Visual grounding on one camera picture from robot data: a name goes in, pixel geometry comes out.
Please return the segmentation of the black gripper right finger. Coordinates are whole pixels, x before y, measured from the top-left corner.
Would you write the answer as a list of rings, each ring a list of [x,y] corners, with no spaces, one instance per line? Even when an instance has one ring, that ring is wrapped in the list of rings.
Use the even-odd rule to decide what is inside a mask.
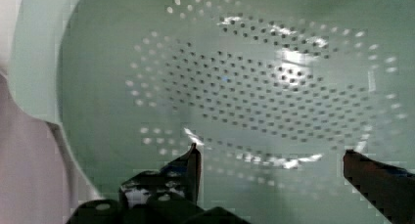
[[[346,150],[343,163],[345,179],[391,224],[414,224],[413,173],[354,150]]]

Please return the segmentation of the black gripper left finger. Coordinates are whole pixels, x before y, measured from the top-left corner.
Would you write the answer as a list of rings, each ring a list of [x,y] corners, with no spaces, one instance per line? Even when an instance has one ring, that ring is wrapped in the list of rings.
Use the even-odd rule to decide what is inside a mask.
[[[202,154],[197,144],[159,170],[146,170],[124,181],[118,189],[123,206],[143,205],[156,195],[176,194],[190,202],[198,200],[202,173]]]

